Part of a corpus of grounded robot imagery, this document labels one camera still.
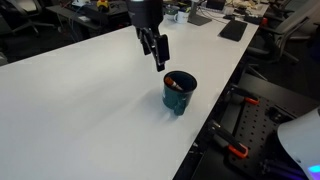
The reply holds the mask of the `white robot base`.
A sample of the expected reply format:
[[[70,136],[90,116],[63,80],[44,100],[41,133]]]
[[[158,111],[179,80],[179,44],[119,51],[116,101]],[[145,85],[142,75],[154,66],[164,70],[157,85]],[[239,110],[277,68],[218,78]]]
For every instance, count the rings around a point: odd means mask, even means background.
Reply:
[[[320,108],[282,123],[280,144],[309,180],[320,180]]]

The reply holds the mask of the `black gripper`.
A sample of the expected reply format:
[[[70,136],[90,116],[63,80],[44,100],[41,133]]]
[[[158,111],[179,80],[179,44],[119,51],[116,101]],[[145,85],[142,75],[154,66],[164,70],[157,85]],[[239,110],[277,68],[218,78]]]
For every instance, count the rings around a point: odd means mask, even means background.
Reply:
[[[168,37],[159,32],[163,21],[163,0],[126,0],[126,5],[145,55],[151,53],[148,33],[158,36],[154,39],[153,55],[157,71],[163,71],[165,62],[170,59]]]

